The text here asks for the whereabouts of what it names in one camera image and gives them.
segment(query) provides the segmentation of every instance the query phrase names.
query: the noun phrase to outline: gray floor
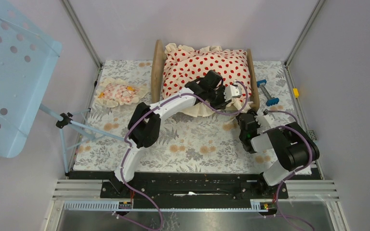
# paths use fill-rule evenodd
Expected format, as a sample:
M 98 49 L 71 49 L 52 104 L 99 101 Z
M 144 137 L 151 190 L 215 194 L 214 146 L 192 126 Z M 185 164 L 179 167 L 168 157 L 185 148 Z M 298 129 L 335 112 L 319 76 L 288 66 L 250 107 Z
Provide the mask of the gray floor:
M 281 208 L 286 215 L 297 216 L 309 221 L 317 231 L 332 231 L 328 210 L 322 202 L 283 202 Z M 249 212 L 164 212 L 163 231 L 295 231 L 283 218 L 259 218 L 258 213 Z M 127 217 L 149 227 L 159 227 L 156 212 L 131 212 Z M 311 230 L 305 224 L 294 221 L 304 230 Z M 70 211 L 62 214 L 58 231 L 144 231 L 122 219 L 116 219 L 110 212 Z

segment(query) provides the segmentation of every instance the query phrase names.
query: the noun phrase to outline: dumbbell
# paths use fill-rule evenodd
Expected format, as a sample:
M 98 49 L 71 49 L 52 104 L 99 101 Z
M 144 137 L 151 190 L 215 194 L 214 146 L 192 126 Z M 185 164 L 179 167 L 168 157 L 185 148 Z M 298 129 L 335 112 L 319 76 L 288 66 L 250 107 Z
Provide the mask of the dumbbell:
M 263 94 L 266 96 L 267 98 L 267 102 L 266 102 L 266 106 L 272 106 L 272 105 L 275 105 L 275 104 L 278 104 L 278 102 L 280 101 L 278 98 L 274 98 L 272 97 L 269 92 L 266 90 L 266 88 L 264 87 L 266 85 L 267 81 L 265 79 L 263 80 L 260 80 L 260 81 L 257 81 L 257 87 L 262 89 L 263 91 Z

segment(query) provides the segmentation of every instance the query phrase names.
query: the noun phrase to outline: floral tablecloth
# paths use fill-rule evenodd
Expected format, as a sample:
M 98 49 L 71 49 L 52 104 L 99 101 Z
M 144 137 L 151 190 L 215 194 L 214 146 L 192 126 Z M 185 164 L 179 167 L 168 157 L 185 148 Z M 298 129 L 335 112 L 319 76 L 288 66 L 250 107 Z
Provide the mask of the floral tablecloth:
M 106 61 L 100 81 L 121 78 L 132 85 L 150 85 L 152 61 Z M 253 62 L 256 79 L 267 80 L 271 95 L 280 98 L 279 104 L 265 105 L 266 98 L 259 90 L 260 110 L 285 110 L 294 113 L 281 62 Z M 143 102 L 151 103 L 149 92 Z M 88 124 L 114 135 L 124 137 L 127 124 L 136 104 L 105 108 L 93 103 Z M 268 169 L 277 157 L 273 150 L 250 154 L 243 150 L 238 139 L 240 130 L 234 116 L 213 114 L 209 117 L 190 117 L 177 113 L 161 124 L 157 142 L 146 150 L 137 171 L 252 173 Z M 275 114 L 273 127 L 292 122 L 285 114 Z M 88 141 L 77 150 L 74 170 L 115 170 L 127 150 L 126 143 L 104 137 Z M 310 168 L 301 174 L 310 174 Z

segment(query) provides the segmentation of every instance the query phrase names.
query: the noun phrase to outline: white wall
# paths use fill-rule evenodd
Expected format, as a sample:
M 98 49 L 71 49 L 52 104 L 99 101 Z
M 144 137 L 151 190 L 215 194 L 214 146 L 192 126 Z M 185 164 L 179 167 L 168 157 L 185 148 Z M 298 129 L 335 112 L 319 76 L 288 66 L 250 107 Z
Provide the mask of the white wall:
M 43 102 L 58 112 L 85 107 L 96 77 L 96 67 L 60 0 L 10 2 L 63 44 Z M 56 181 L 64 177 L 55 122 L 52 117 L 39 112 L 23 151 L 15 158 L 0 158 L 0 231 L 40 229 Z M 70 143 L 75 142 L 76 137 L 74 132 L 66 133 Z
M 151 60 L 157 39 L 285 60 L 317 0 L 71 0 L 102 61 Z
M 370 1 L 327 1 L 291 71 L 351 231 L 370 230 Z

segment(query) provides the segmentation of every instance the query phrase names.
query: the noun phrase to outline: black and white robotic arm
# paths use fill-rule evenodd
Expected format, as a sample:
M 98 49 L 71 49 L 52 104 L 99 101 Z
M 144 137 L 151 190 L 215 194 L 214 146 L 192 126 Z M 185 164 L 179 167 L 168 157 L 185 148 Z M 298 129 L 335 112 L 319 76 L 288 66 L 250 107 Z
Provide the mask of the black and white robotic arm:
M 132 130 L 127 138 L 130 148 L 120 167 L 115 170 L 117 179 L 122 182 L 133 179 L 134 171 L 145 149 L 157 141 L 161 122 L 165 119 L 199 103 L 200 99 L 209 102 L 214 109 L 225 109 L 232 98 L 239 98 L 242 95 L 240 85 L 234 83 L 225 87 L 221 82 L 222 77 L 219 74 L 209 71 L 205 77 L 188 82 L 185 88 L 165 100 L 150 105 L 138 104 L 128 124 L 128 129 Z M 255 111 L 250 110 L 239 114 L 236 119 L 241 130 L 239 139 L 247 152 L 255 153 L 271 148 L 276 152 L 278 160 L 260 174 L 258 183 L 259 191 L 262 193 L 271 190 L 292 171 L 308 163 L 308 149 L 296 134 L 287 129 L 272 129 L 265 134 L 258 133 L 258 128 L 269 126 L 273 122 L 271 115 L 267 113 L 257 115 Z M 303 129 L 296 122 L 286 126 L 296 130 L 306 139 L 311 147 L 312 160 L 318 159 L 318 148 Z

